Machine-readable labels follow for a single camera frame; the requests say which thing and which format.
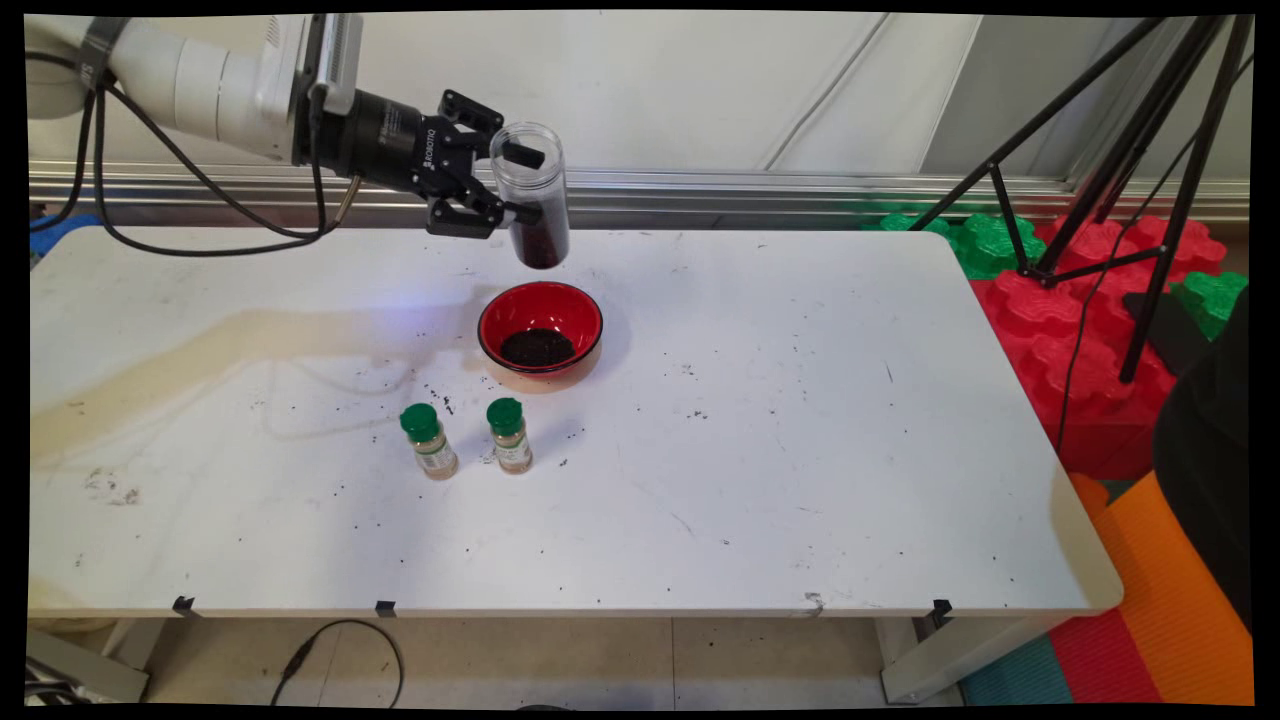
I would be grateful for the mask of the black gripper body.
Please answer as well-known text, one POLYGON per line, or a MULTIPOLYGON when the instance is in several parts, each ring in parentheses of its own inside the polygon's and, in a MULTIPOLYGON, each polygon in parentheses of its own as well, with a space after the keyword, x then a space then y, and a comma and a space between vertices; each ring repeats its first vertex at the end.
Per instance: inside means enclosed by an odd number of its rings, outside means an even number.
POLYGON ((440 114, 356 91, 348 114, 312 113, 311 99, 297 97, 294 164, 319 165, 349 178, 417 196, 456 196, 457 179, 440 167, 442 145, 454 136, 457 115, 447 100, 440 114))

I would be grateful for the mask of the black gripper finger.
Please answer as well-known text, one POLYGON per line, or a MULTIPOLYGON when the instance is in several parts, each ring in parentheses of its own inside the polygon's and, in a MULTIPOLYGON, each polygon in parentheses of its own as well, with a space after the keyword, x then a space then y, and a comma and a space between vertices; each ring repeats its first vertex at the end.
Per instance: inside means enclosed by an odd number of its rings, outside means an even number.
POLYGON ((512 224, 535 225, 541 219, 540 208, 509 202, 488 191, 466 199, 428 197, 429 234, 489 240, 498 229, 512 224))
POLYGON ((543 151, 509 138, 500 138, 498 149, 490 150, 493 138, 504 127, 503 117, 452 88, 442 94, 436 113, 451 126, 440 141, 444 149, 470 149, 477 158, 499 158, 529 169, 541 169, 547 161, 543 151))

